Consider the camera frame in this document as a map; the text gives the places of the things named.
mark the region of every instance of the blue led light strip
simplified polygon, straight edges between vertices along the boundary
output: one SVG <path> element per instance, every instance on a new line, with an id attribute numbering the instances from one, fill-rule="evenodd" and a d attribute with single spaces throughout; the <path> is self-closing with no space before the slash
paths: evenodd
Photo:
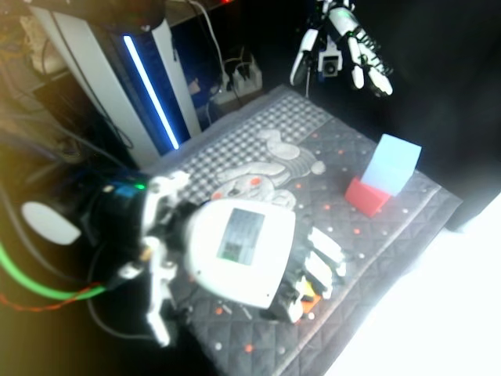
<path id="1" fill-rule="evenodd" d="M 172 146 L 174 147 L 174 149 L 177 150 L 179 148 L 178 140 L 175 139 L 171 125 L 169 124 L 167 117 L 165 116 L 165 112 L 162 109 L 162 106 L 160 105 L 160 100 L 158 100 L 157 94 L 155 93 L 155 90 L 151 85 L 150 78 L 148 77 L 148 74 L 146 73 L 146 70 L 142 65 L 141 58 L 139 57 L 139 54 L 135 49 L 134 42 L 132 41 L 132 38 L 127 35 L 124 36 L 124 42 L 125 45 L 127 46 L 128 53 L 131 54 L 132 61 L 134 61 L 134 65 L 139 72 L 139 76 L 141 76 L 142 83 L 144 84 L 144 87 L 146 88 L 146 91 L 148 92 L 148 95 L 150 96 L 151 101 L 155 106 L 155 110 L 157 110 L 158 116 L 160 117 L 160 121 L 162 122 L 162 125 L 164 126 L 165 131 L 167 132 L 167 135 L 171 140 Z"/>

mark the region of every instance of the blue block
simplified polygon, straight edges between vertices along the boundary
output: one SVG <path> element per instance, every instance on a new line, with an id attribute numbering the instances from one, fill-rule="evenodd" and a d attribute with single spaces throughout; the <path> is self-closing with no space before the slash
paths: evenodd
<path id="1" fill-rule="evenodd" d="M 396 196 L 416 169 L 421 146 L 383 135 L 361 182 Z"/>

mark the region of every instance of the power strip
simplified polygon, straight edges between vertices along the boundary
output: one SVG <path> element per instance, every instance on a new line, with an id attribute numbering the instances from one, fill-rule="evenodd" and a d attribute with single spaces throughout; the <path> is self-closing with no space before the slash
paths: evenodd
<path id="1" fill-rule="evenodd" d="M 263 76 L 258 65 L 255 61 L 253 61 L 252 63 L 249 63 L 248 67 L 250 77 L 244 77 L 238 69 L 235 69 L 232 74 L 234 91 L 233 89 L 228 90 L 228 86 L 223 85 L 222 90 L 212 99 L 214 104 L 222 105 L 232 102 L 233 100 L 243 98 L 262 89 Z"/>

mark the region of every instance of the gingham fabric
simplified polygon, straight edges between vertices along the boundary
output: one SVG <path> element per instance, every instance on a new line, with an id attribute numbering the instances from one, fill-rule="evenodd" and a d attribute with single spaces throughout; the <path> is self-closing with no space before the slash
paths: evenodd
<path id="1" fill-rule="evenodd" d="M 280 189 L 297 198 L 298 216 L 308 216 L 344 249 L 351 260 L 348 275 L 330 300 L 321 301 L 296 325 L 270 322 L 257 309 L 224 302 L 201 289 L 192 294 L 193 283 L 183 272 L 171 286 L 174 296 L 191 308 L 189 329 L 220 374 L 322 375 L 363 317 L 460 201 L 416 172 L 374 218 L 357 212 L 344 199 L 344 192 L 351 179 L 364 171 L 374 142 L 285 88 L 214 126 L 205 139 L 193 140 L 152 172 L 184 169 L 193 180 L 185 198 L 204 201 L 217 186 L 216 172 L 249 161 L 270 161 L 256 134 L 262 128 L 279 129 L 284 141 L 310 150 L 326 165 L 322 175 L 292 179 Z"/>

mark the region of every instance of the red wire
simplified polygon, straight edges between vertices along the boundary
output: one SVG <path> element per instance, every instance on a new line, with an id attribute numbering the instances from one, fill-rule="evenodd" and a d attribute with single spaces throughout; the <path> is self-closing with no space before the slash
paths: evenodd
<path id="1" fill-rule="evenodd" d="M 3 294 L 0 294 L 0 303 L 4 304 L 5 306 L 8 306 L 9 308 L 15 309 L 16 311 L 21 311 L 21 312 L 39 313 L 39 312 L 44 312 L 44 311 L 55 311 L 56 309 L 63 308 L 64 306 L 67 306 L 68 304 L 76 302 L 80 295 L 83 295 L 86 292 L 91 291 L 94 287 L 99 286 L 99 285 L 100 285 L 99 283 L 91 284 L 90 286 L 84 288 L 83 290 L 80 290 L 77 294 L 75 294 L 73 296 L 73 298 L 70 298 L 70 299 L 65 300 L 64 302 L 61 302 L 58 304 L 47 305 L 45 307 L 23 307 L 19 304 L 9 302 Z"/>

